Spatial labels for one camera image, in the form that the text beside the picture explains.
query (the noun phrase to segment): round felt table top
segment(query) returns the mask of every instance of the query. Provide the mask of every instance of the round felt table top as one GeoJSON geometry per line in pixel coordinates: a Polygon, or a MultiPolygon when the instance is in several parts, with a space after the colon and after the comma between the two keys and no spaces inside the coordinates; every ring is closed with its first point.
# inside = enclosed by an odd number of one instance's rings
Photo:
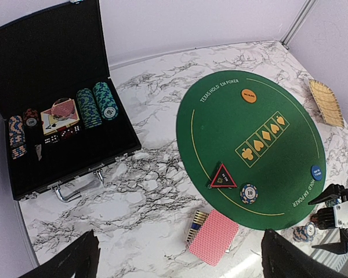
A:
{"type": "Polygon", "coordinates": [[[312,211],[307,203],[324,187],[325,152],[315,124],[292,95],[262,76],[221,71],[200,79],[182,100],[176,133],[200,194],[243,226],[295,225],[312,211]],[[208,188],[221,163],[236,188],[208,188]],[[321,169],[320,181],[312,166],[321,169]],[[252,204],[240,198],[246,184],[258,190],[252,204]]]}

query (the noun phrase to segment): card suit symbol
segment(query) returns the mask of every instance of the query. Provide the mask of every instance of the card suit symbol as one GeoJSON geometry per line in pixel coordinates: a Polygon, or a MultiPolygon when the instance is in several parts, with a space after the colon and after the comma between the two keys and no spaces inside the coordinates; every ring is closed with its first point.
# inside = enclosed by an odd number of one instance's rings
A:
{"type": "Polygon", "coordinates": [[[254,140],[254,148],[257,152],[259,152],[264,147],[264,144],[259,140],[254,140]]]}
{"type": "Polygon", "coordinates": [[[271,130],[274,134],[276,134],[280,130],[280,128],[275,124],[271,123],[271,130]]]}
{"type": "Polygon", "coordinates": [[[262,130],[262,137],[265,140],[271,141],[271,134],[269,132],[262,130]]]}
{"type": "Polygon", "coordinates": [[[281,117],[281,116],[277,116],[277,122],[279,123],[279,124],[281,124],[281,125],[285,125],[285,120],[284,120],[284,118],[283,117],[281,117]]]}
{"type": "Polygon", "coordinates": [[[253,160],[254,156],[252,154],[251,149],[247,148],[247,149],[242,149],[242,157],[244,159],[249,159],[249,160],[253,160]]]}

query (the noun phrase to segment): poker chip case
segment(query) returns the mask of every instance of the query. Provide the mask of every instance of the poker chip case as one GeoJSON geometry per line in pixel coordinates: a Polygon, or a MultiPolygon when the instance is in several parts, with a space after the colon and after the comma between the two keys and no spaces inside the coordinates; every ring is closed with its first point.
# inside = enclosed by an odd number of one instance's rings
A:
{"type": "Polygon", "coordinates": [[[98,0],[64,3],[0,28],[0,114],[5,121],[13,197],[42,193],[132,155],[139,139],[110,79],[98,0]],[[29,108],[39,114],[61,98],[106,82],[118,115],[66,140],[45,144],[41,123],[24,129],[27,153],[12,159],[8,119],[29,108]],[[41,160],[36,152],[42,145],[41,160]]]}

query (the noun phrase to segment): case latch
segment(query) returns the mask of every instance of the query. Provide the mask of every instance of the case latch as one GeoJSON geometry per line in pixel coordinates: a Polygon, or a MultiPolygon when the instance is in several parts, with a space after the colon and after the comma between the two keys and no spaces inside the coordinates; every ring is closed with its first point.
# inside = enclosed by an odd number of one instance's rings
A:
{"type": "Polygon", "coordinates": [[[122,161],[124,161],[124,160],[127,159],[127,158],[128,158],[128,154],[125,153],[125,154],[123,154],[122,156],[116,157],[116,158],[115,158],[115,161],[116,161],[116,162],[122,162],[122,161]]]}
{"type": "Polygon", "coordinates": [[[101,183],[104,185],[104,178],[102,176],[102,172],[103,170],[102,169],[97,169],[97,170],[94,170],[93,171],[93,174],[97,176],[98,180],[101,181],[101,183]]]}

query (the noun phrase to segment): white marble surface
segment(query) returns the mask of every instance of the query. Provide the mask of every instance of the white marble surface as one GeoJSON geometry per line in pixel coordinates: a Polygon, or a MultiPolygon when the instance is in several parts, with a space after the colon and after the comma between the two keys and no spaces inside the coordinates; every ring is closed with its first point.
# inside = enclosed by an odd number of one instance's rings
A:
{"type": "MultiPolygon", "coordinates": [[[[191,184],[180,160],[177,110],[195,81],[237,69],[277,82],[304,105],[324,142],[326,185],[348,186],[348,126],[323,124],[307,84],[311,75],[279,42],[239,43],[154,58],[111,72],[142,151],[105,167],[107,186],[82,200],[65,204],[46,192],[20,202],[40,263],[94,229],[101,247],[98,277],[262,277],[262,231],[241,227],[230,253],[216,267],[200,261],[185,245],[193,212],[212,208],[191,184]]],[[[64,191],[96,184],[92,179],[92,174],[82,177],[64,191]]],[[[292,229],[281,234],[292,242],[292,229]]],[[[319,231],[313,244],[324,235],[319,231]]],[[[294,244],[308,254],[313,251],[311,244],[294,244]]]]}

